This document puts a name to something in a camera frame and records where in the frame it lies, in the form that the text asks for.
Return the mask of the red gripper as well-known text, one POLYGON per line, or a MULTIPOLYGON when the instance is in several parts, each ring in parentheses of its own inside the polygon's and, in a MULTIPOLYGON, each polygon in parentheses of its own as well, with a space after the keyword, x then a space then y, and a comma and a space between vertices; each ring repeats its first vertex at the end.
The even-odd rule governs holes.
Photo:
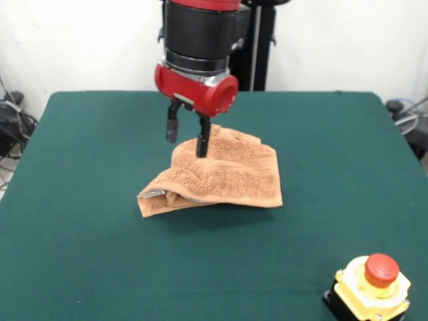
POLYGON ((171 144, 176 143, 179 128, 177 114, 182 105, 180 101, 189 104, 199 112, 201 131, 197 138, 196 156, 205 158, 211 133, 210 117, 230 109, 239 89, 237 78, 228 71, 214 76, 182 73, 161 61, 156 65, 154 81, 159 92, 173 99, 167 113, 167 140, 171 144))

